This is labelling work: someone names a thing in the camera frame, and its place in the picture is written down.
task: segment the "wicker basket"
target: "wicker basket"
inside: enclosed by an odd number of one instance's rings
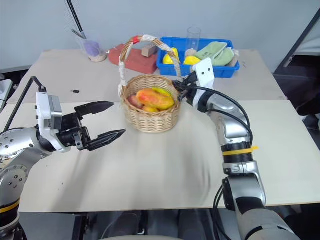
[[[172,49],[159,39],[149,36],[135,36],[131,38],[125,45],[119,56],[119,71],[121,83],[119,85],[119,95],[121,104],[124,109],[126,120],[133,125],[134,128],[145,133],[162,133],[172,129],[179,118],[180,102],[178,100],[179,93],[172,84],[172,81],[160,75],[139,75],[132,78],[128,83],[125,79],[125,60],[130,54],[132,46],[138,42],[152,42],[160,49],[168,52],[169,56],[174,62],[174,67],[178,78],[181,79],[181,70],[178,60],[176,59]],[[144,88],[159,87],[166,89],[171,93],[174,99],[174,106],[160,112],[146,112],[133,105],[131,105],[127,98],[136,94],[139,90]]]

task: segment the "red sponge block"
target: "red sponge block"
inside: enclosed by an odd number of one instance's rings
[[[110,49],[108,59],[111,63],[119,65],[119,56],[123,48],[124,44],[120,44]],[[157,54],[145,57],[141,53],[141,49],[132,48],[128,59],[125,61],[125,68],[143,74],[153,74],[157,69]]]

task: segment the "mango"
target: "mango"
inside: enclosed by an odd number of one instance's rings
[[[176,57],[176,59],[178,59],[178,62],[180,62],[179,60],[179,54],[178,54],[178,49],[176,49],[175,47],[172,48],[173,53]],[[163,57],[163,63],[164,64],[174,64],[174,61],[172,61],[171,57],[169,56],[169,54],[167,53],[166,55],[164,55]]]
[[[172,97],[171,93],[161,87],[153,87],[152,90],[156,91],[157,93]]]
[[[140,103],[159,110],[167,110],[175,104],[172,96],[166,96],[152,88],[141,89],[136,93],[136,97]]]
[[[157,113],[159,112],[158,109],[151,107],[151,106],[143,106],[142,108],[143,111],[149,112],[149,113]]]

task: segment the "green cloth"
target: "green cloth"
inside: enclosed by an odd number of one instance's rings
[[[201,60],[206,58],[215,59],[227,45],[226,42],[213,41],[208,46],[198,51],[195,56]]]
[[[234,53],[234,51],[232,51],[232,48],[227,47],[227,48],[223,49],[223,51],[215,59],[211,58],[212,65],[213,66],[225,66],[232,61],[234,56],[235,56],[235,53]]]
[[[226,42],[213,41],[208,46],[198,51],[195,56],[198,59],[211,58],[213,66],[225,66],[230,63],[235,56],[231,47],[227,47]]]

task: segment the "pen holder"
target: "pen holder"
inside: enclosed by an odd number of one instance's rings
[[[102,62],[107,58],[107,53],[101,47],[101,41],[94,38],[86,32],[87,38],[79,36],[75,37],[76,42],[79,44],[81,51],[88,56],[88,58],[94,62]]]

